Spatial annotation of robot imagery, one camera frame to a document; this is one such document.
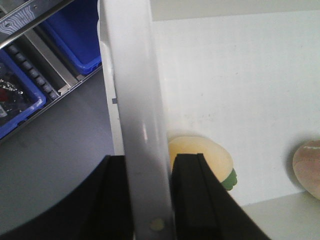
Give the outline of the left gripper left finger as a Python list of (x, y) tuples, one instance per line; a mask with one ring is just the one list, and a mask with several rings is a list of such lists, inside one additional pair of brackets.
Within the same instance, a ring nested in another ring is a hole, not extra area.
[(2, 240), (131, 240), (134, 224), (124, 156), (107, 155), (70, 194)]

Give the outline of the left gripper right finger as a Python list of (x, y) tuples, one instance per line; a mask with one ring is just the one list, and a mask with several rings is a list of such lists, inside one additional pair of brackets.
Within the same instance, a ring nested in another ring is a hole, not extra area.
[(269, 239), (225, 190), (202, 154), (178, 154), (171, 183), (177, 239)]

